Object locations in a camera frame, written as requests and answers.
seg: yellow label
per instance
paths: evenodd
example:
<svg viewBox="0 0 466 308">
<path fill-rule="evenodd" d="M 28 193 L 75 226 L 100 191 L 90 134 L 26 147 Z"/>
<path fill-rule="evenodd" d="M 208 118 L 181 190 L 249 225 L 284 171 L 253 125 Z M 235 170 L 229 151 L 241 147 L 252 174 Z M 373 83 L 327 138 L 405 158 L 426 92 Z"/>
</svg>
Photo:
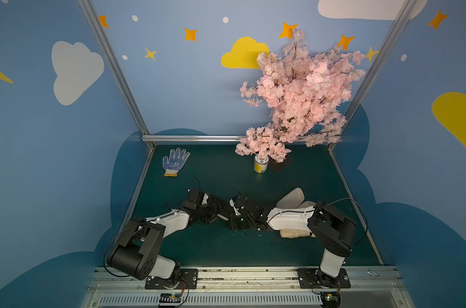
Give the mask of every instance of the yellow label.
<svg viewBox="0 0 466 308">
<path fill-rule="evenodd" d="M 258 165 L 258 164 L 255 164 L 254 165 L 254 170 L 258 173 L 262 173 L 263 172 L 263 167 L 261 165 Z"/>
</svg>

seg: beige cloth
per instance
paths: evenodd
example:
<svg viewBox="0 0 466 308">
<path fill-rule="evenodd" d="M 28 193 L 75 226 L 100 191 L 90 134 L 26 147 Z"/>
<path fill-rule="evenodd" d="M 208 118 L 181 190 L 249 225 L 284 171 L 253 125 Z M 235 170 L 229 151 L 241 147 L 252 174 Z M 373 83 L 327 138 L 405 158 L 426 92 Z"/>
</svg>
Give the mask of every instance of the beige cloth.
<svg viewBox="0 0 466 308">
<path fill-rule="evenodd" d="M 297 229 L 281 229 L 279 230 L 281 237 L 284 238 L 295 238 L 295 237 L 309 237 L 310 233 L 306 230 L 297 230 Z"/>
</svg>

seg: white cloud decal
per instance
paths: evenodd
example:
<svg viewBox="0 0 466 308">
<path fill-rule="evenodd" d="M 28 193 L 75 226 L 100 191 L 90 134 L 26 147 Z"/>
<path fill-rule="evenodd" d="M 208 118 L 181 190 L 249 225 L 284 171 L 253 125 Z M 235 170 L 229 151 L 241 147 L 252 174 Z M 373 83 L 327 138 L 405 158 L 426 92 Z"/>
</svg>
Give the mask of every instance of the white cloud decal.
<svg viewBox="0 0 466 308">
<path fill-rule="evenodd" d="M 62 105 L 74 103 L 103 74 L 104 63 L 98 53 L 84 44 L 59 41 L 52 48 L 52 64 L 57 73 L 55 97 Z"/>
<path fill-rule="evenodd" d="M 417 0 L 411 18 L 418 15 L 428 0 Z M 328 18 L 394 20 L 405 0 L 320 0 L 319 13 Z"/>
</svg>

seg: yellow cloud decal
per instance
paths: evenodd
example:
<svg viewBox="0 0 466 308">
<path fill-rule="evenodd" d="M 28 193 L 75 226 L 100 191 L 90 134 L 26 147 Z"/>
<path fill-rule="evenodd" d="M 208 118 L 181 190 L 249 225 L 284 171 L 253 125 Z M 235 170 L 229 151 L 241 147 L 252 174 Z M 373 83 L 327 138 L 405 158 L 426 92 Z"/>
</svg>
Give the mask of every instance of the yellow cloud decal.
<svg viewBox="0 0 466 308">
<path fill-rule="evenodd" d="M 251 37 L 242 37 L 233 44 L 230 52 L 223 54 L 221 64 L 230 69 L 259 69 L 257 57 L 261 52 L 269 54 L 269 47 Z"/>
<path fill-rule="evenodd" d="M 431 108 L 435 118 L 466 147 L 466 95 L 448 92 L 440 95 Z"/>
</svg>

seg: black mounting plate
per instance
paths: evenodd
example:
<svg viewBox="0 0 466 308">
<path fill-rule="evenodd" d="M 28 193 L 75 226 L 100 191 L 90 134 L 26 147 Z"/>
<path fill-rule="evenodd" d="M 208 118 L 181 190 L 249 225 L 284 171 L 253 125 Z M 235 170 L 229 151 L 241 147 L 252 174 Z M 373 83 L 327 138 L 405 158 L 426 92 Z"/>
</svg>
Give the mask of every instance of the black mounting plate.
<svg viewBox="0 0 466 308">
<path fill-rule="evenodd" d="M 196 289 L 197 288 L 197 274 L 199 273 L 197 268 L 181 268 L 180 269 L 180 277 L 185 280 L 187 285 L 185 289 Z M 166 288 L 163 286 L 163 279 L 156 277 L 151 279 L 151 276 L 146 278 L 146 290 L 165 290 Z M 173 290 L 181 290 L 183 287 L 183 280 L 178 280 L 178 285 Z"/>
<path fill-rule="evenodd" d="M 298 272 L 298 277 L 302 278 L 299 280 L 299 286 L 302 289 L 324 289 L 327 288 L 325 286 L 321 286 L 319 283 L 316 282 L 316 270 L 318 268 L 298 268 L 296 271 Z M 345 269 L 341 268 L 339 272 L 339 283 L 341 284 L 341 289 L 350 289 L 351 283 L 349 282 L 348 273 Z"/>
</svg>

